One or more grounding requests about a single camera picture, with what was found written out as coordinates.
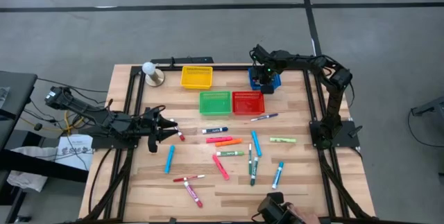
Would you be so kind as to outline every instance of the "marker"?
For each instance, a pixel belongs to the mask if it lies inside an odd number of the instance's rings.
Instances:
[[[231,140],[233,140],[232,137],[213,137],[213,138],[207,138],[207,144],[218,141],[231,141]]]
[[[257,121],[257,120],[262,120],[262,119],[268,119],[271,117],[276,117],[278,115],[278,113],[275,114],[270,114],[270,115],[266,115],[266,116],[262,116],[262,117],[258,117],[256,119],[251,119],[251,121]]]
[[[222,147],[222,146],[227,146],[227,145],[240,144],[241,142],[242,142],[242,138],[238,138],[238,139],[234,139],[231,141],[216,142],[214,145],[216,145],[216,147]]]
[[[257,164],[259,163],[259,158],[255,157],[255,165],[253,166],[253,171],[251,172],[251,181],[250,185],[254,186],[256,182],[256,174],[257,174]]]
[[[174,154],[174,145],[171,145],[170,149],[169,149],[169,155],[168,155],[168,160],[166,161],[166,165],[165,165],[165,173],[169,173],[169,168],[171,167],[171,160],[173,159],[173,154]]]
[[[180,140],[185,141],[185,137],[183,136],[183,134],[181,133],[179,128],[177,126],[174,126],[174,129],[178,131],[178,135],[179,135]]]
[[[280,138],[280,137],[270,137],[270,141],[272,142],[288,142],[288,143],[296,143],[296,138]]]
[[[199,179],[199,178],[204,178],[205,175],[194,175],[194,176],[190,176],[190,177],[186,177],[186,178],[177,178],[174,179],[173,182],[186,182],[188,180],[193,180],[193,179]]]
[[[282,173],[282,169],[284,168],[284,162],[279,163],[278,170],[276,171],[275,179],[273,180],[273,185],[271,185],[272,189],[276,189],[278,187],[280,174]]]
[[[194,199],[194,201],[197,203],[197,205],[199,207],[203,207],[202,202],[199,200],[199,198],[196,195],[196,192],[194,192],[193,188],[191,186],[189,186],[188,182],[184,182],[183,183],[185,185],[185,187],[187,188],[187,191],[189,193],[189,195]]]
[[[251,175],[251,144],[248,145],[248,174]]]
[[[223,152],[216,152],[217,156],[237,156],[237,155],[244,155],[243,151],[223,151]]]
[[[202,130],[202,134],[218,133],[218,132],[223,132],[223,131],[228,131],[228,128],[222,127],[222,128]]]
[[[255,142],[257,156],[261,157],[262,152],[261,152],[261,147],[259,146],[259,140],[257,139],[256,131],[251,130],[251,135],[253,136],[253,141]]]
[[[222,173],[222,176],[225,180],[230,179],[230,176],[227,174],[227,171],[225,171],[225,169],[223,169],[221,162],[219,161],[219,159],[217,159],[216,155],[213,155],[213,160],[214,162],[216,162],[217,167],[219,168],[220,172]]]

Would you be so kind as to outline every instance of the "red basket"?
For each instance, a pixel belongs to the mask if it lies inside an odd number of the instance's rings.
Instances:
[[[264,95],[261,92],[233,92],[233,113],[256,115],[265,112]]]

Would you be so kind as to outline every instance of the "hand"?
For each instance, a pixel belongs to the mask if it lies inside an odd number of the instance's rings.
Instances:
[[[296,214],[297,217],[301,218],[305,224],[321,224],[319,222],[319,218],[313,213],[304,213],[293,204],[288,206],[288,210],[292,211],[293,214]]]

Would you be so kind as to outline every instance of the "plastic basket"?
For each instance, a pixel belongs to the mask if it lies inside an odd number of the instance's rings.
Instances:
[[[256,115],[265,112],[264,95],[261,92],[233,92],[233,113]]]
[[[250,79],[250,86],[252,90],[260,90],[261,89],[261,85],[258,85],[255,81],[253,81],[253,79],[251,78],[251,68],[248,68],[248,77]],[[276,89],[278,88],[282,83],[280,81],[280,75],[276,74],[273,77],[273,82],[271,83],[273,88]]]
[[[199,97],[199,112],[202,115],[231,113],[231,92],[201,92]]]
[[[209,89],[213,79],[213,67],[184,66],[180,85],[187,89]]]

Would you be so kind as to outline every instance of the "green marker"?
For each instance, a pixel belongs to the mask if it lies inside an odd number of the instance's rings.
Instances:
[[[251,172],[251,181],[250,185],[254,186],[256,182],[256,174],[257,174],[257,164],[259,163],[259,158],[255,157],[255,165],[253,166],[253,171]]]
[[[236,156],[236,155],[244,155],[243,151],[225,151],[225,152],[216,152],[217,156]]]
[[[270,137],[270,141],[272,142],[288,142],[288,143],[296,143],[296,139],[294,138],[280,138],[280,137]]]
[[[251,171],[252,171],[252,164],[251,164],[251,144],[248,145],[248,174],[251,175]]]

